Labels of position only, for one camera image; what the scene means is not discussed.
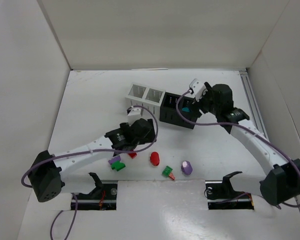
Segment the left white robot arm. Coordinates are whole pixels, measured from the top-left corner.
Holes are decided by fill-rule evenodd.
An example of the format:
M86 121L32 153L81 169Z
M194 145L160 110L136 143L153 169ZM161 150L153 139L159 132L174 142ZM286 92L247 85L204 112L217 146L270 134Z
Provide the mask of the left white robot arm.
M99 160L150 148L157 140L158 129L158 121L152 118L140 118L131 125L121 123L119 128L66 153L40 152L25 175L38 202L50 201L65 189L69 174Z

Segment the purple oval lego piece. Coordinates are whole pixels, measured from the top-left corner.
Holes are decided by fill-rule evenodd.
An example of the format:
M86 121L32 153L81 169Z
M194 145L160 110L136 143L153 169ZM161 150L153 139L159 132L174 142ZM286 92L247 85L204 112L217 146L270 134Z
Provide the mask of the purple oval lego piece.
M189 161L185 160L181 164L181 170L184 175L189 176L193 172L193 167Z

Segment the green notched lego brick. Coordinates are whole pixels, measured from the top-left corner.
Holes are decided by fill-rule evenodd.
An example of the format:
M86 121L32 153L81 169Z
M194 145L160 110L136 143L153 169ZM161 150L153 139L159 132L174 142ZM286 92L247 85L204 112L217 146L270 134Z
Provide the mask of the green notched lego brick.
M111 169L116 170L117 172L124 169L125 167L126 167L126 165L123 162L120 162L120 161L116 161L116 162L111 164Z

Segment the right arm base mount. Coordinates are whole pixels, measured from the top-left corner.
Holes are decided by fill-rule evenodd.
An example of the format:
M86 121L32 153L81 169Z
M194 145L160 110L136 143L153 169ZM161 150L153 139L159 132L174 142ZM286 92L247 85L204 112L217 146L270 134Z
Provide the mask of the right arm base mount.
M206 180L204 196L207 198L208 210L254 210L252 195L244 191L234 190L231 178L242 174L234 171L222 180Z

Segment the teal round lego piece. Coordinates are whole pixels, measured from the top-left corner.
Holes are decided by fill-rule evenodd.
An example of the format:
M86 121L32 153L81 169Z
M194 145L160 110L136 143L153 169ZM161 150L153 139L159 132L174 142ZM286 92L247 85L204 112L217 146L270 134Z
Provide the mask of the teal round lego piece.
M181 110L182 110L183 112L186 112L186 113L190 113L190 112L191 112L190 109L189 109L188 107L183 107Z

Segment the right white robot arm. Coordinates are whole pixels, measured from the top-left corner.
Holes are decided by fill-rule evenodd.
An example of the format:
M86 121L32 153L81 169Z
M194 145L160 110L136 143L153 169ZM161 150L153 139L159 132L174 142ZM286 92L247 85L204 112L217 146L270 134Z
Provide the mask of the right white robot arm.
M286 205L287 200L300 195L300 159L291 159L256 129L250 117L234 106L233 92L227 84L211 86L194 79L189 89L194 108L214 115L217 124L258 161L266 175L259 183L260 193L269 204Z

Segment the red rectangular lego brick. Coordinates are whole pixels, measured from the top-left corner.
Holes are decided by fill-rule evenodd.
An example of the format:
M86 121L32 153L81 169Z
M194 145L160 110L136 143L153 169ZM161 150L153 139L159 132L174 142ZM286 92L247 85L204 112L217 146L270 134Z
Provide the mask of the red rectangular lego brick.
M131 159L134 159L137 156L136 152L132 152L128 154L130 156Z

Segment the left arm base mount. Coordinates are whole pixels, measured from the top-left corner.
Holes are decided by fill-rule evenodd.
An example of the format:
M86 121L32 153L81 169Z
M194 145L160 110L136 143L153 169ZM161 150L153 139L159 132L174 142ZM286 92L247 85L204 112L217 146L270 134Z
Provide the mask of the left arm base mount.
M75 193L71 198L71 210L79 211L114 211L117 209L117 181L101 181L95 172L89 173L94 181L93 189L88 193Z

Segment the purple studded lego brick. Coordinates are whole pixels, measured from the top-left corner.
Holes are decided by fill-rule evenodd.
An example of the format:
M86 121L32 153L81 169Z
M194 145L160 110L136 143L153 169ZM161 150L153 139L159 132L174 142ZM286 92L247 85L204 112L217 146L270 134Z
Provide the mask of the purple studded lego brick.
M113 163L120 162L120 161L121 161L121 156L120 155L116 155L112 159L108 160L108 163L110 165L112 165Z

